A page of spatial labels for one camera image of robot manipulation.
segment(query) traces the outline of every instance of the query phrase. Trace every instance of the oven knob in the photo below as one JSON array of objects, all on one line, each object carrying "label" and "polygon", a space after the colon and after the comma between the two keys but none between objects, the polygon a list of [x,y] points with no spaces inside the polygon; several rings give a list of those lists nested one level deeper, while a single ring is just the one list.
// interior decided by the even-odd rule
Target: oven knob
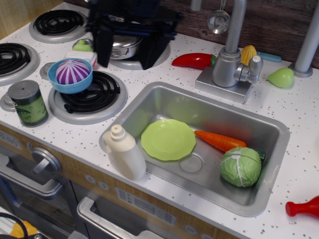
[{"label": "oven knob", "polygon": [[35,147],[32,150],[31,155],[35,162],[38,163],[32,170],[34,174],[39,174],[44,169],[52,173],[61,169],[60,162],[46,149]]}]

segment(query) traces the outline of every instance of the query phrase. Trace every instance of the metal sink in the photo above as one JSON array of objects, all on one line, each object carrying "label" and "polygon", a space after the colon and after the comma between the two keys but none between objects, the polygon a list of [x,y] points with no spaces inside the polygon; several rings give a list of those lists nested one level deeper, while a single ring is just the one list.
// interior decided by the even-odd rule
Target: metal sink
[{"label": "metal sink", "polygon": [[[226,182],[219,173],[224,152],[199,138],[193,152],[181,160],[160,161],[148,156],[141,146],[141,134],[150,123],[160,119],[176,119],[193,130],[237,138],[249,148],[265,151],[259,180],[246,188]],[[114,124],[121,124],[135,137],[149,173],[247,217],[258,215],[266,208],[290,138],[288,128],[277,120],[163,82],[147,85]],[[106,151],[102,136],[100,146]]]}]

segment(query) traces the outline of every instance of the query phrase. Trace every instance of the silver pot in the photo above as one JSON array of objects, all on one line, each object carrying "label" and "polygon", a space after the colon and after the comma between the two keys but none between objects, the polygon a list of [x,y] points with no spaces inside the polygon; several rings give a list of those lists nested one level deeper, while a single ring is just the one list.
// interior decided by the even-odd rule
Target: silver pot
[{"label": "silver pot", "polygon": [[140,37],[115,35],[111,59],[123,60],[135,56],[142,41]]}]

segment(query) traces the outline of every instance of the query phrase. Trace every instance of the black coil burner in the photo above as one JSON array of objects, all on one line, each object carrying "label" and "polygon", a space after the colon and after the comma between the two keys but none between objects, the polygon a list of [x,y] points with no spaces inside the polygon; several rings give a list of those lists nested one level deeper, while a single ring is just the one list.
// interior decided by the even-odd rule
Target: black coil burner
[{"label": "black coil burner", "polygon": [[30,61],[31,57],[26,47],[16,43],[0,44],[0,76],[14,73]]},{"label": "black coil burner", "polygon": [[71,10],[52,10],[39,16],[34,26],[43,35],[63,34],[83,25],[83,17]]},{"label": "black coil burner", "polygon": [[89,113],[104,109],[111,105],[117,94],[120,93],[120,87],[116,81],[109,75],[93,71],[92,84],[86,90],[76,94],[61,94],[65,101],[65,109],[68,113],[80,112]]}]

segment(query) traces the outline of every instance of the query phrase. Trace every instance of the white speckled countertop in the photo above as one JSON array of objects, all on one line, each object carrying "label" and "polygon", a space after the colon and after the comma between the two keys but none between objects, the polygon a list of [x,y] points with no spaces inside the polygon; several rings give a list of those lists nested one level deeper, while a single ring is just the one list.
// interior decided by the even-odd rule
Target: white speckled countertop
[{"label": "white speckled countertop", "polygon": [[[76,10],[85,15],[88,13],[87,9],[66,3],[57,7],[57,9],[62,8]],[[0,43],[6,42],[26,44],[39,53],[40,65],[27,79],[38,82],[45,104],[48,106],[47,96],[51,84],[41,79],[39,70],[45,63],[63,59],[74,42],[63,44],[36,42],[28,33],[28,25],[0,40]],[[106,153],[99,147],[99,137],[114,118],[93,125],[71,125],[58,120],[49,111],[49,118],[45,124],[28,128],[21,125],[16,112],[8,113],[0,109],[0,123],[240,238],[318,238],[318,220],[306,215],[288,217],[285,204],[287,201],[304,203],[319,195],[319,191],[316,190],[319,188],[319,70],[314,69],[314,74],[306,79],[295,77],[291,87],[280,89],[266,81],[266,78],[274,71],[289,66],[290,63],[264,61],[259,82],[254,85],[247,103],[242,105],[194,89],[200,70],[171,66],[172,60],[177,56],[190,52],[217,55],[222,45],[184,35],[178,35],[170,45],[169,58],[161,65],[145,71],[122,70],[111,64],[108,68],[95,66],[94,70],[109,72],[124,82],[128,90],[126,105],[148,83],[163,81],[284,123],[290,129],[291,138],[268,205],[262,214],[252,218],[239,216],[152,174],[146,174],[135,182],[126,180],[114,170]],[[9,86],[1,87],[0,96],[4,95],[8,88]]]}]

